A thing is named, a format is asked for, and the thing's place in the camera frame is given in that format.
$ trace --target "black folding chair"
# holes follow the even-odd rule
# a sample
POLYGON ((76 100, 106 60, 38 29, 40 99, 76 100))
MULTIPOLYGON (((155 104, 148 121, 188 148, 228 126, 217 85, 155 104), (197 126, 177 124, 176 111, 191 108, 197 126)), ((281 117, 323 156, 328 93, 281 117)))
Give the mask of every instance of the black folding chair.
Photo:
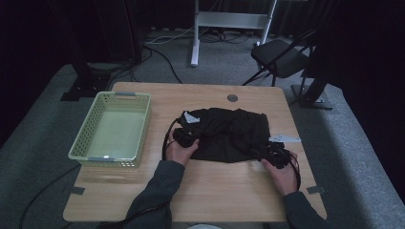
MULTIPOLYGON (((276 39, 253 48, 251 56, 263 68, 251 76, 242 86, 261 78, 260 74, 264 71, 268 71, 265 77, 273 75, 272 87, 275 86, 277 77, 287 78, 302 71, 309 64, 309 58, 316 43, 314 42, 315 34, 316 30, 310 30, 299 35, 290 44, 276 39), (309 49, 309 55, 303 54, 306 49, 309 49)), ((303 77, 299 96, 302 93, 305 80, 306 78, 303 77)))

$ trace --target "green plastic basket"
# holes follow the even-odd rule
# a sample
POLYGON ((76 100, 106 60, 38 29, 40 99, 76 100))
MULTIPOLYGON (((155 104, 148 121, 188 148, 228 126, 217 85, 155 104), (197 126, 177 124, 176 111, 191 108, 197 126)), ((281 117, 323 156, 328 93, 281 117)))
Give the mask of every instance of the green plastic basket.
POLYGON ((100 92, 69 152, 82 165, 139 166, 151 95, 100 92))

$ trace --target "black strap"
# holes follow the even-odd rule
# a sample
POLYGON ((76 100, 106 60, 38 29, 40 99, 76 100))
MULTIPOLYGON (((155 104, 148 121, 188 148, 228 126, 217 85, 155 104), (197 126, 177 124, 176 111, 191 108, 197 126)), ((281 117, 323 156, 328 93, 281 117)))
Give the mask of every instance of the black strap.
POLYGON ((166 160, 166 148, 167 148, 167 140, 169 139, 170 131, 172 130, 173 126, 175 125, 176 122, 178 122, 179 119, 176 118, 172 124, 170 124, 169 130, 167 130, 166 135, 164 136, 164 141, 163 145, 161 146, 161 159, 166 160))
POLYGON ((150 213, 156 210, 159 210, 160 208, 166 206, 170 201, 164 202, 162 204, 159 204, 155 207, 151 207, 151 208, 147 208, 147 209, 143 209, 140 210, 136 213, 134 213, 131 217, 124 219, 122 221, 118 221, 118 222, 109 222, 109 223, 104 223, 101 225, 98 225, 98 227, 96 229, 121 229, 123 228, 126 224, 128 224, 129 222, 131 222, 132 220, 146 214, 146 213, 150 213))
POLYGON ((292 169, 294 170, 294 174, 297 177, 297 191, 300 190, 301 186, 301 175, 300 175, 300 164, 298 163, 297 158, 295 158, 295 161, 297 162, 298 168, 295 167, 295 165, 292 163, 292 161, 289 161, 289 164, 292 166, 292 169))

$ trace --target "gray carpet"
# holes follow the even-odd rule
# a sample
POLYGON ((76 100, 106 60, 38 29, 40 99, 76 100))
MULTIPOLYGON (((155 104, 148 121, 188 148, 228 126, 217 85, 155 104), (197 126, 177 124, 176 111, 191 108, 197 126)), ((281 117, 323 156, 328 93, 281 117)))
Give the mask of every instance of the gray carpet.
MULTIPOLYGON (((154 36, 177 31, 156 32, 154 36)), ((246 36, 234 41, 244 41, 246 36)), ((201 43, 199 66, 192 68, 191 40, 174 40, 150 45, 169 58, 183 83, 241 85, 258 69, 250 50, 259 38, 250 37, 240 44, 201 43)), ((147 57, 149 51, 143 50, 147 57)), ((92 64, 97 68, 112 65, 92 64)), ((0 228, 18 228, 26 207, 52 180, 76 165, 67 154, 93 99, 60 101, 75 81, 72 66, 63 67, 32 106, 0 151, 0 228)), ((158 53, 134 68, 133 80, 178 83, 168 62, 158 53)), ((130 81, 128 72, 116 81, 130 81)), ((268 87, 270 78, 251 85, 268 87)), ((290 85, 299 84, 300 74, 278 79, 291 102, 290 85)), ((327 86, 325 96, 331 111, 290 107, 303 140, 316 182, 325 188, 322 195, 328 221, 336 228, 404 228, 405 207, 380 165, 373 148, 346 103, 342 92, 327 86)), ((47 188, 31 205, 24 228, 95 228, 97 222, 69 224, 63 209, 75 182, 78 169, 47 188)), ((174 228, 184 228, 184 223, 174 228)), ((223 223, 223 228, 261 228, 260 223, 223 223)), ((272 228, 287 228, 272 223, 272 228)))

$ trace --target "person's hand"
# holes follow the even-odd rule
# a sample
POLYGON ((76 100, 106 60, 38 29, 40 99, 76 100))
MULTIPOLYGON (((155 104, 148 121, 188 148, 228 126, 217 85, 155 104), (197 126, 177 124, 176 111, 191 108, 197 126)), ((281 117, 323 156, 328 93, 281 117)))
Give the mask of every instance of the person's hand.
POLYGON ((182 146, 173 138, 173 132, 169 134, 169 143, 166 149, 166 159, 176 161, 184 166, 187 165, 190 157, 199 148, 199 139, 196 139, 192 146, 182 148, 182 146))
MULTIPOLYGON (((291 162, 292 164, 294 164, 295 168, 297 168, 296 158, 298 157, 298 155, 293 152, 291 152, 291 154, 293 155, 291 157, 291 162)), ((264 158, 261 160, 261 162, 270 172, 274 184, 276 185, 281 195, 285 196, 297 191, 297 177, 290 163, 283 169, 277 169, 264 158)))

